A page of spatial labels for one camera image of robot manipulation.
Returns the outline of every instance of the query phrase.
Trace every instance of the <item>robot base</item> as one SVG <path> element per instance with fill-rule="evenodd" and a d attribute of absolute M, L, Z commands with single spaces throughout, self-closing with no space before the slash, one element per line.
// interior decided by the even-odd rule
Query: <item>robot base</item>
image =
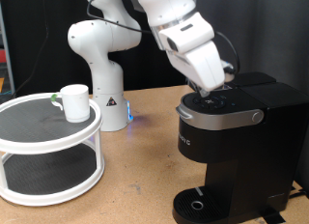
<path fill-rule="evenodd" d="M 98 104 L 102 113 L 101 131 L 117 131 L 125 128 L 132 121 L 128 101 L 125 100 L 123 92 L 115 95 L 96 94 L 93 100 Z"/>

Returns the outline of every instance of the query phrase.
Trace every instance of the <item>white mug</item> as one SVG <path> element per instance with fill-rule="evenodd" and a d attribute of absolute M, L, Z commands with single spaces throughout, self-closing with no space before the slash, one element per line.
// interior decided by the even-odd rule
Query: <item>white mug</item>
<path fill-rule="evenodd" d="M 67 121 L 70 123 L 80 123 L 89 119 L 90 106 L 87 86 L 80 84 L 69 85 L 62 88 L 59 94 L 62 96 Z M 60 103 L 53 99 L 51 103 L 63 110 Z"/>

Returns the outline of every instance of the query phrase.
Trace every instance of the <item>silver handle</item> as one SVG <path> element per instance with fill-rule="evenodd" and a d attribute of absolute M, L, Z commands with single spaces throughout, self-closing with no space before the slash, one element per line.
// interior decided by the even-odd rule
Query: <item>silver handle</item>
<path fill-rule="evenodd" d="M 186 120 L 191 120 L 193 117 L 187 113 L 185 113 L 180 106 L 176 107 L 176 112 L 183 118 Z"/>

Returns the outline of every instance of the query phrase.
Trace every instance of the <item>warning label sticker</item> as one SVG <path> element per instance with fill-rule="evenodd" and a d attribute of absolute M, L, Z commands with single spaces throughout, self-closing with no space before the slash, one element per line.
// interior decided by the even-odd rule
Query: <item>warning label sticker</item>
<path fill-rule="evenodd" d="M 106 106 L 113 106 L 113 105 L 117 105 L 116 101 L 111 97 L 109 99 L 109 101 L 107 102 Z"/>

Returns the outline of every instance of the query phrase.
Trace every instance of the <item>coffee maker drip tray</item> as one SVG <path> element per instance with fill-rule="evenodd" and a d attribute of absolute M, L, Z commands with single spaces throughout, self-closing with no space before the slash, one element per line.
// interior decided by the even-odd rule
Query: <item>coffee maker drip tray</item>
<path fill-rule="evenodd" d="M 221 224 L 227 218 L 204 186 L 179 193 L 174 200 L 173 216 L 178 223 Z"/>

